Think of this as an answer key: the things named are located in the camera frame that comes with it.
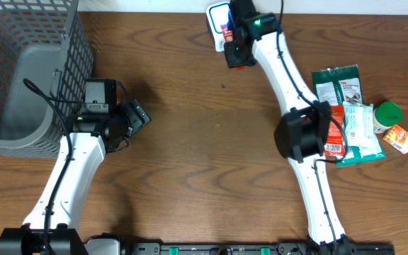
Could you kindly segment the red packet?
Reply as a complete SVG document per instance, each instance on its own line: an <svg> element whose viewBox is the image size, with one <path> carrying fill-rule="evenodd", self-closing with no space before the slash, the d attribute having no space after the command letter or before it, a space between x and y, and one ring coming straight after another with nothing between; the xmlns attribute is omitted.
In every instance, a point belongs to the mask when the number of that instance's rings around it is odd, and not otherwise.
<svg viewBox="0 0 408 255"><path fill-rule="evenodd" d="M227 65L230 69L244 69L240 42L235 38L234 33L227 25L221 25L222 34L225 39L224 54Z"/></svg>

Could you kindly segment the green white 3M package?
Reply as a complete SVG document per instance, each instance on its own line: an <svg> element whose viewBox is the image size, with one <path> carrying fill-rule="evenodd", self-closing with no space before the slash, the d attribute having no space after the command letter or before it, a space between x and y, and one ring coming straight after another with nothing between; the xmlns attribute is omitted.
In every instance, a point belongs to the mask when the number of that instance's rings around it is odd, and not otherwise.
<svg viewBox="0 0 408 255"><path fill-rule="evenodd" d="M316 71L312 73L312 79L315 93L321 102L326 101L330 106L343 105L343 102L366 105L363 98L363 89L358 67L356 65ZM344 116L343 129L345 135L343 135L343 139L345 153L342 157L334 156L337 160L336 165L338 167L376 162L387 157L383 148L381 154L361 157L357 147L352 149L349 146L345 127Z"/></svg>

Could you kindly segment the red snack bag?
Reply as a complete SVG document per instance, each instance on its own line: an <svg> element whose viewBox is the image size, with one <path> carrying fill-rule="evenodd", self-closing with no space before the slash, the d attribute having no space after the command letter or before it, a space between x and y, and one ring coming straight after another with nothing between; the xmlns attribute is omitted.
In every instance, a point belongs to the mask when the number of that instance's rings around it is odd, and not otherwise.
<svg viewBox="0 0 408 255"><path fill-rule="evenodd" d="M331 116L343 128L344 127L344 107L342 105L331 107ZM330 121L327 143L324 146L324 153L329 156L344 156L344 139L341 131Z"/></svg>

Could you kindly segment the white small packet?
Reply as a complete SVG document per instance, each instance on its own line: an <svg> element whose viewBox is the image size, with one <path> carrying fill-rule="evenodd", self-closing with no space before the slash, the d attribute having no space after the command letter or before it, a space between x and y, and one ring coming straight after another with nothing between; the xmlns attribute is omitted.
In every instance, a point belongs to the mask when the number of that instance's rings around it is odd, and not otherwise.
<svg viewBox="0 0 408 255"><path fill-rule="evenodd" d="M357 147L361 157L381 154L383 149L373 127L373 105L343 102L343 107L348 145Z"/></svg>

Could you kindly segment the green lid jar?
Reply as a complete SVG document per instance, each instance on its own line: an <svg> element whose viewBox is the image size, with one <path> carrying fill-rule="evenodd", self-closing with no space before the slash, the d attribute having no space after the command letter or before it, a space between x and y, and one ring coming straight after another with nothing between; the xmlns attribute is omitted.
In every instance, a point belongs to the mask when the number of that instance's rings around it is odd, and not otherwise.
<svg viewBox="0 0 408 255"><path fill-rule="evenodd" d="M384 102L373 113L374 133L380 134L400 123L403 119L402 109L393 102Z"/></svg>

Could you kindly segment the orange Kleenex tissue pack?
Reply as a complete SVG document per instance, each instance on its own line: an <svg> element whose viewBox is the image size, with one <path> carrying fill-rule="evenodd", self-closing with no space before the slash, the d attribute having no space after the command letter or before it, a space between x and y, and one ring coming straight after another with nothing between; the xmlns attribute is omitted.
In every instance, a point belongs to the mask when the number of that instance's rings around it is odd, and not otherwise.
<svg viewBox="0 0 408 255"><path fill-rule="evenodd" d="M399 125L392 126L383 139L401 153L408 153L408 132Z"/></svg>

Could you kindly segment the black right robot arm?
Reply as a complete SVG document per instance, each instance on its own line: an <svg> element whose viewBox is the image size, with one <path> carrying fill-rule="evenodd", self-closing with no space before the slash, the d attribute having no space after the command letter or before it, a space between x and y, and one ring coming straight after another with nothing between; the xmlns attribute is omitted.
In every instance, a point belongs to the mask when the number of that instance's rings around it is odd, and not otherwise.
<svg viewBox="0 0 408 255"><path fill-rule="evenodd" d="M330 105L318 101L304 82L274 14L230 16L228 29L234 34L225 43L229 67L259 64L278 100L281 119L274 140L298 179L314 243L308 253L350 254L353 249L339 222L326 174L324 146L334 122Z"/></svg>

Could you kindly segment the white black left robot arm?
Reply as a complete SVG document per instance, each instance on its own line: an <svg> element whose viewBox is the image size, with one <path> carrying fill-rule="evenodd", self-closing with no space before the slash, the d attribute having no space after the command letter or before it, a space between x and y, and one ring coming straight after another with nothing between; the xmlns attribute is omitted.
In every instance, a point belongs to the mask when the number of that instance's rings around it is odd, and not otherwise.
<svg viewBox="0 0 408 255"><path fill-rule="evenodd" d="M126 254L124 241L111 234L87 242L79 236L99 165L151 120L138 101L117 100L117 90L123 88L117 80L89 79L72 114L58 117L64 134L55 166L22 226L1 233L0 254Z"/></svg>

